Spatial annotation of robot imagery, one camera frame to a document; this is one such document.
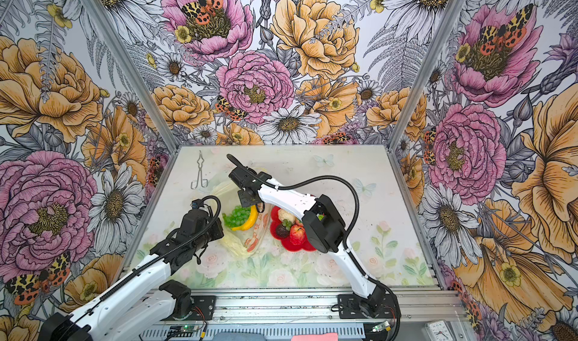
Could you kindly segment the green fake grapes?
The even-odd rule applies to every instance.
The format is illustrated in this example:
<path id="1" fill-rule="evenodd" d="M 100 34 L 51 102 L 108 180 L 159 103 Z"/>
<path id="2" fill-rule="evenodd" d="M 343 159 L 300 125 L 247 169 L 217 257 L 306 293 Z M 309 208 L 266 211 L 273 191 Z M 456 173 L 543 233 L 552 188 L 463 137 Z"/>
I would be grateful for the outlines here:
<path id="1" fill-rule="evenodd" d="M 230 229 L 241 227 L 247 222 L 250 214 L 250 208 L 236 206 L 230 213 L 223 214 L 224 225 Z"/>

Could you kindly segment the yellow fake banana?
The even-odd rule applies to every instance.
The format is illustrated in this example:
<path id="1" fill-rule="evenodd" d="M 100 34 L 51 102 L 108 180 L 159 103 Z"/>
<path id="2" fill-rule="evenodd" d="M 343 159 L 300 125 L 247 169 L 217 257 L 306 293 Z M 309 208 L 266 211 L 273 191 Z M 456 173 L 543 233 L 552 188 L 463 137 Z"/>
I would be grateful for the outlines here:
<path id="1" fill-rule="evenodd" d="M 251 229 L 257 221 L 259 212 L 257 211 L 256 206 L 252 206 L 250 208 L 250 214 L 248 215 L 248 219 L 245 221 L 243 225 L 238 227 L 232 228 L 231 231 L 248 231 Z"/>

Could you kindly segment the translucent yellowish plastic bag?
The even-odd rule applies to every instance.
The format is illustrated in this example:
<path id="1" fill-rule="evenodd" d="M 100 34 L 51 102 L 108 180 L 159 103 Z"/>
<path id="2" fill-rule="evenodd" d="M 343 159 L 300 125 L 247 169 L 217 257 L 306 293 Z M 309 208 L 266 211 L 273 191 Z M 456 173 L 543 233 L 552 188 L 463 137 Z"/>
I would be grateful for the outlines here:
<path id="1" fill-rule="evenodd" d="M 238 187 L 228 178 L 226 172 L 221 172 L 210 179 L 209 190 L 221 201 L 220 218 L 224 228 L 224 237 L 221 239 L 222 246 L 235 257 L 251 257 L 266 238 L 271 223 L 271 205 L 266 203 L 257 205 L 259 212 L 257 221 L 248 231 L 231 231 L 224 225 L 223 214 L 230 213 L 236 206 L 241 206 L 237 194 Z"/>

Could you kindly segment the cream fake garlic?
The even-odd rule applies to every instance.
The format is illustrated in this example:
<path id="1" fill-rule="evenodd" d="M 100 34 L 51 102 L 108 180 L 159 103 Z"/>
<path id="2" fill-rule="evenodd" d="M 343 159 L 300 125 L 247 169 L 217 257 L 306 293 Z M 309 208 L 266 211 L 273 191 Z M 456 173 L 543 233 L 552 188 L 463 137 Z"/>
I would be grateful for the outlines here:
<path id="1" fill-rule="evenodd" d="M 297 220 L 297 218 L 291 214 L 290 212 L 284 210 L 284 209 L 280 209 L 278 210 L 278 220 L 280 220 L 281 223 L 291 223 L 294 224 Z"/>

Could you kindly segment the dark purple fake mangosteen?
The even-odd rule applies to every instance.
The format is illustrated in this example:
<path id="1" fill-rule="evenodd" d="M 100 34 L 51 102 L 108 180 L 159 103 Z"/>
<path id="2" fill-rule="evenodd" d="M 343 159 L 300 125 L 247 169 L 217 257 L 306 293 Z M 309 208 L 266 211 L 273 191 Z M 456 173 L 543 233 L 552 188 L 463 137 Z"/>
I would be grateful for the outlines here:
<path id="1" fill-rule="evenodd" d="M 292 222 L 289 222 L 287 220 L 280 222 L 278 226 L 275 228 L 275 235 L 281 240 L 290 237 L 291 228 L 293 227 L 293 225 L 294 224 Z"/>

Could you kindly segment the red fake apple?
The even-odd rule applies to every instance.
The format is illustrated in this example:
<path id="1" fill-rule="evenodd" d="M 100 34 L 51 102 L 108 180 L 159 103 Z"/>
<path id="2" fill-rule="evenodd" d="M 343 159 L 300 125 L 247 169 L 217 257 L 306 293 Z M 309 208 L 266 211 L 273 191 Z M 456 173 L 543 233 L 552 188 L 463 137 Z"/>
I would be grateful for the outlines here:
<path id="1" fill-rule="evenodd" d="M 300 224 L 294 224 L 291 228 L 291 234 L 289 237 L 290 243 L 294 246 L 301 246 L 306 241 L 306 231 L 304 226 Z"/>

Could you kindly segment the red flower-shaped bowl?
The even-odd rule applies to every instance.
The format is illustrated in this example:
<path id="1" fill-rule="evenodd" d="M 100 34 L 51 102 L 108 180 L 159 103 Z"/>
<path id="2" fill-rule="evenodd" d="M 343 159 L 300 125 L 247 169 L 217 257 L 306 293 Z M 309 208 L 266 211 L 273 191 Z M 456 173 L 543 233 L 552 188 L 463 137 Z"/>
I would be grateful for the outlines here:
<path id="1" fill-rule="evenodd" d="M 299 219 L 289 212 L 274 206 L 270 213 L 269 232 L 281 242 L 288 252 L 314 252 L 315 247 L 309 242 L 306 230 Z"/>

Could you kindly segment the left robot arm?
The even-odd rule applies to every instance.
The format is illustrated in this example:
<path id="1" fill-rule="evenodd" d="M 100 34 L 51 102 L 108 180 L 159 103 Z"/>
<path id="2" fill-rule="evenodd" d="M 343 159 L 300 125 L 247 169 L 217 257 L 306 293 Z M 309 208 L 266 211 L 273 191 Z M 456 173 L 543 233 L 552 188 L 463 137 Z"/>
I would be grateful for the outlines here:
<path id="1" fill-rule="evenodd" d="M 195 309 L 191 290 L 171 277 L 223 235 L 218 211 L 190 210 L 131 273 L 69 315 L 51 316 L 39 339 L 129 340 L 157 321 L 188 317 Z"/>

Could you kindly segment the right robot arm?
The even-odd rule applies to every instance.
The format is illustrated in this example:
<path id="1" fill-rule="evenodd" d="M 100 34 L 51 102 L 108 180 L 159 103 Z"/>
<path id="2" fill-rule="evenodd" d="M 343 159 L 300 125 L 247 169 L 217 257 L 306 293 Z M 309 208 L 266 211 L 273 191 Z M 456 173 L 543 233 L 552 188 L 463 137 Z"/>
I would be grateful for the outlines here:
<path id="1" fill-rule="evenodd" d="M 305 228 L 308 242 L 320 253 L 328 254 L 340 267 L 358 298 L 363 315 L 374 317 L 385 301 L 385 287 L 373 279 L 358 260 L 349 242 L 349 235 L 357 223 L 361 204 L 353 186 L 336 175 L 320 175 L 292 185 L 283 185 L 266 172 L 256 172 L 243 165 L 231 154 L 227 159 L 234 165 L 230 180 L 239 188 L 242 206 L 268 203 L 295 216 Z M 346 225 L 329 196 L 314 196 L 298 192 L 299 188 L 320 181 L 336 181 L 350 190 L 354 201 L 352 220 Z"/>

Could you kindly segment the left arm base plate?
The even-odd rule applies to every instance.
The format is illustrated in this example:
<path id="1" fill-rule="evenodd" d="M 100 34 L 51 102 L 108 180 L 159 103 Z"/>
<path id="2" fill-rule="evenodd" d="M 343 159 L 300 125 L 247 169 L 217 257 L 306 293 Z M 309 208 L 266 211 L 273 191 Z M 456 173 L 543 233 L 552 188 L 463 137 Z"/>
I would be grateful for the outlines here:
<path id="1" fill-rule="evenodd" d="M 217 297 L 191 295 L 176 304 L 174 318 L 179 321 L 212 321 Z"/>

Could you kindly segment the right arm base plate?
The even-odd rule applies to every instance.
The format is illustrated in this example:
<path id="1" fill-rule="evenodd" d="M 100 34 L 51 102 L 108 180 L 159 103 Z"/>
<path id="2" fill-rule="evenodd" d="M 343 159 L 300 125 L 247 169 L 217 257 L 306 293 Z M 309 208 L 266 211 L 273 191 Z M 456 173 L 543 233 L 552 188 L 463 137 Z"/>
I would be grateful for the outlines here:
<path id="1" fill-rule="evenodd" d="M 400 316 L 390 294 L 381 300 L 366 300 L 356 294 L 339 294 L 332 310 L 338 312 L 340 319 L 393 319 Z"/>

